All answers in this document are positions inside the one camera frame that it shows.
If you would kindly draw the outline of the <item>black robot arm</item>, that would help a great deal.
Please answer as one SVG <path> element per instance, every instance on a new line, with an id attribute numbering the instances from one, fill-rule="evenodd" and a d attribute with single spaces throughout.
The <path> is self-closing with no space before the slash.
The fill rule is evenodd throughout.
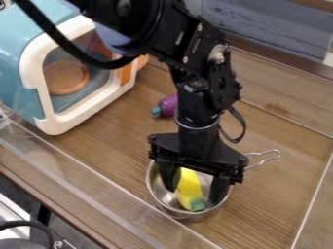
<path id="1" fill-rule="evenodd" d="M 31 0 L 16 5 L 60 47 L 80 61 L 116 69 L 149 54 L 163 62 L 177 87 L 178 132 L 149 136 L 154 160 L 166 188 L 179 185 L 181 169 L 213 175 L 210 202 L 219 203 L 231 185 L 243 181 L 249 158 L 231 147 L 219 127 L 219 115 L 241 99 L 242 85 L 231 69 L 226 34 L 190 13 L 182 0 L 66 0 L 96 23 L 106 47 L 122 58 L 102 61 L 88 55 L 60 32 Z"/>

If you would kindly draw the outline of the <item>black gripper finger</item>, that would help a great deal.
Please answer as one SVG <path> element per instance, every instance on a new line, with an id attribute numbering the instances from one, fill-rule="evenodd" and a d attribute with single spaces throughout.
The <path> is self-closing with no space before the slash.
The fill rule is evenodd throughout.
<path id="1" fill-rule="evenodd" d="M 229 178 L 223 175 L 214 177 L 211 183 L 210 203 L 217 205 L 222 202 L 229 190 Z"/>
<path id="2" fill-rule="evenodd" d="M 159 171 L 166 189 L 174 193 L 178 183 L 179 183 L 179 178 L 181 178 L 179 164 L 169 163 L 169 162 L 159 162 L 158 171 Z"/>

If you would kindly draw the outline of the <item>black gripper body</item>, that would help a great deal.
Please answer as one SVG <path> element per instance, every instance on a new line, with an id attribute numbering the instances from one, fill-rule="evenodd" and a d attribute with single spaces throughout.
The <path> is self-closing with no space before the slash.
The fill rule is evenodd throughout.
<path id="1" fill-rule="evenodd" d="M 213 139 L 182 136 L 178 133 L 157 133 L 149 136 L 149 157 L 155 163 L 178 163 L 185 167 L 218 177 L 229 178 L 229 185 L 243 182 L 249 157 L 234 150 L 215 136 Z"/>

